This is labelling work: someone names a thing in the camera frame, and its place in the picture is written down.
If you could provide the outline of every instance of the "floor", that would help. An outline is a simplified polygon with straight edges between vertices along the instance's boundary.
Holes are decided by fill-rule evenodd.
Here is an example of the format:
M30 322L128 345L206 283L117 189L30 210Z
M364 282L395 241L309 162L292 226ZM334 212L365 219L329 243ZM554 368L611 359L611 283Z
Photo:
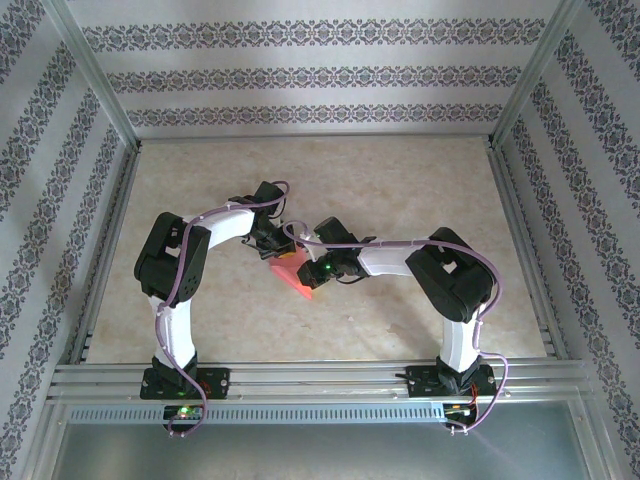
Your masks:
M482 349L545 355L482 140L411 136L143 145L88 361L151 360L153 317L133 266L159 213L198 214L279 179L292 186L286 220L336 216L358 238L387 240L451 227L504 276ZM307 300L231 240L209 252L192 333L200 361L416 359L438 354L442 319L409 277L331 282Z

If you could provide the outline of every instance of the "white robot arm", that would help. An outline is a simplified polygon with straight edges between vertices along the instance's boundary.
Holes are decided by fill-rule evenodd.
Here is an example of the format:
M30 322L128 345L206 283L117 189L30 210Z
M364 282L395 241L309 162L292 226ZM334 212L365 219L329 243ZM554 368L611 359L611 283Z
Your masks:
M233 205L234 203L227 202L227 205ZM253 227L254 217L255 213L249 209L232 210L204 219L198 222L196 226L205 228L211 233L207 248L207 250L211 250L216 245L231 238L249 235ZM185 217L183 220L189 222L193 218ZM162 301L161 298L155 295L149 297L154 317L158 313L158 307ZM167 351L175 358L180 368L185 368L196 354L196 349L191 339L191 299L180 302L173 308L165 308L162 311L161 321L161 334L164 338L164 344L167 346ZM173 368L165 350L160 346L160 342L156 346L155 358L167 367Z
M298 277L302 284L317 288L331 278L342 276L413 276L444 317L443 343L436 359L440 380L451 393L468 390L470 378L478 368L478 351L474 346L476 320L494 286L494 278L486 266L452 248L422 245L358 248L372 238L358 242L335 217L322 222L314 232L327 245L327 253L314 254L313 259L300 268ZM448 228L438 229L429 239L470 250ZM358 246L332 249L331 244Z
M262 259L295 252L295 243L283 233L281 226L271 221L279 208L277 203L286 196L276 183L262 182L254 195L233 197L226 204L227 211L201 216L195 223L196 217L162 213L145 242L134 275L149 296L157 318L158 343L152 359L153 370L161 381L178 391L186 392L192 387L185 374L192 379L197 374L197 353L191 338L191 298L200 285L208 250L231 238L243 237L243 243L258 250ZM185 245L183 237L189 223ZM176 293L171 297L181 254L183 271Z

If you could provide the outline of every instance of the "floral wallpaper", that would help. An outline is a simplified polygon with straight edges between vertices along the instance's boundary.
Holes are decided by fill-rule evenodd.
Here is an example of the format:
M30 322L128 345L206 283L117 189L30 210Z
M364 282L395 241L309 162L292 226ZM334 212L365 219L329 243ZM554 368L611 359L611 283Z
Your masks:
M128 158L42 5L1 2L0 16L0 479L10 479L88 298Z
M557 1L101 3L69 6L144 139L491 133Z
M623 478L640 478L639 18L629 1L583 5L503 145L564 342L587 361Z

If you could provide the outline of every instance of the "enclosure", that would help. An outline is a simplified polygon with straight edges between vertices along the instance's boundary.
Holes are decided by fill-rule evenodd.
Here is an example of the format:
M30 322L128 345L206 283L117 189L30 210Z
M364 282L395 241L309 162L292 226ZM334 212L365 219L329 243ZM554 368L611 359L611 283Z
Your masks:
M640 478L638 9L3 0L2 478ZM285 220L446 226L496 264L485 425L450 438L398 377L441 349L415 279L309 300L235 239L191 325L227 397L165 438L136 259L160 213L274 180Z

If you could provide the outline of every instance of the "wire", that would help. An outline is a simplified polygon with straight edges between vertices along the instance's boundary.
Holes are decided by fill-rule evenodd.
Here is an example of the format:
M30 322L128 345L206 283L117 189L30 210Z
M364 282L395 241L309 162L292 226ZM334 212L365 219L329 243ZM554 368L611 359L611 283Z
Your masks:
M273 217L269 217L269 219L270 220L275 220L276 218L280 218L282 216L282 214L284 213L284 209L285 209L286 206L287 206L287 199L285 198L282 201L282 208L280 208L280 213L278 215L273 216Z
M502 276L500 275L500 272L498 272L498 269L496 268L496 266L493 263L491 263L491 261L489 261L488 258L479 254L475 250L472 250L467 247L463 247L462 245L458 245L455 243L441 242L438 240L410 240L410 241L405 240L405 241L387 241L387 242L371 242L371 243L321 243L321 242L315 242L312 240L305 240L289 232L288 227L296 224L300 225L303 228L305 234L307 235L309 234L309 227L307 226L306 223L300 220L291 220L289 222L286 222L283 225L283 231L286 236L288 236L295 242L302 243L303 245L310 245L314 247L324 247L324 248L398 248L398 247L417 247L417 246L431 245L434 247L449 248L457 252L466 253L467 255L475 258L480 263L482 263L491 272L491 275L493 275L493 278L496 284L496 293L491 299L491 301L489 302L489 304L486 306L486 308L481 310L478 313L478 316L476 317L476 324L473 330L472 346L473 346L473 349L481 357L487 358L487 359L497 359L503 363L504 373L502 375L502 380L500 381L500 385L498 385L498 388L496 389L495 395L489 402L489 405L487 406L485 411L482 413L482 415L480 415L480 417L478 417L476 421L473 422L473 424L467 426L467 425L464 425L463 423L455 422L453 420L448 422L452 425L457 425L458 427L460 427L457 430L451 427L452 434L457 432L467 433L468 431L473 430L478 425L480 425L487 418L489 413L491 413L491 410L493 410L493 407L498 401L498 397L502 394L502 391L504 390L504 386L505 386L505 383L507 382L507 378L509 377L509 361L506 359L506 357L504 357L499 353L482 352L480 351L480 348L478 345L480 341L480 328L482 327L482 323L483 323L482 318L485 315L487 315L491 310L493 310L493 308L496 306L496 304L498 303L498 301L500 301L500 298L502 297Z
M355 280L351 280L349 282L343 282L342 280L336 278L336 282L341 283L343 285L353 285L354 283L358 283L360 280L364 280L366 277L358 277Z
M182 281L182 275L184 273L184 266L186 263L186 257L187 257L187 245L188 245L188 239L189 239L189 233L191 232L191 228L193 228L197 223L201 222L202 220L204 220L205 218L211 217L212 215L216 215L218 213L224 213L224 212L228 212L231 210L247 210L247 209L251 209L251 208L262 208L262 207L270 207L271 205L276 205L280 202L282 202L283 200L286 199L287 195L289 195L289 191L291 190L291 186L289 185L289 183L285 182L284 180L278 180L276 182L272 182L274 185L283 185L285 187L285 192L282 194L282 196L280 198L277 198L276 200L271 200L269 202L263 202L263 203L247 203L247 204L242 204L242 205L225 205L223 207L218 207L218 208L214 208L213 210L209 210L207 212L204 212L201 215L197 215L196 217L193 218L193 220L191 220L189 223L187 223L187 226L184 229L184 233L182 235L182 242L181 245L183 245L183 248L180 249L180 256L178 257L178 271L176 272L176 278L173 281L173 287L171 287L171 292L169 293L169 296L167 297L167 299L162 302L160 305L158 305L158 311L156 312L156 321L155 321L155 330L156 330L156 337L158 339L158 344L160 345L160 348L162 349L162 351L164 352L165 356L167 357L167 359L169 360L169 362L171 363L171 365L173 365L173 368L176 369L176 371L182 376L184 377L196 390L197 392L200 394L200 398L202 399L202 413L200 416L200 419L197 421L197 423L195 423L190 429L184 431L184 432L180 432L180 437L184 438L188 435L191 435L193 432L195 432L198 428L200 428L200 426L202 425L202 423L204 422L206 416L207 416L207 394L205 393L205 391L202 389L202 387L198 384L198 382L194 379L191 378L191 376L189 376L189 374L187 372L185 372L180 365L178 365L178 362L176 361L175 357L171 354L171 352L169 352L169 347L167 345L167 342L164 340L164 338L162 337L162 317L163 314L165 312L165 309L167 307L169 307L173 301L176 298L176 295L178 293L178 288L180 287L180 282ZM167 430L169 431L169 436L173 436L174 435L174 430L171 429L171 426L173 425L173 420L171 419L169 421L169 424L167 425Z
M472 410L478 407L478 387L476 387L475 383L471 384L471 401L468 403L469 408Z

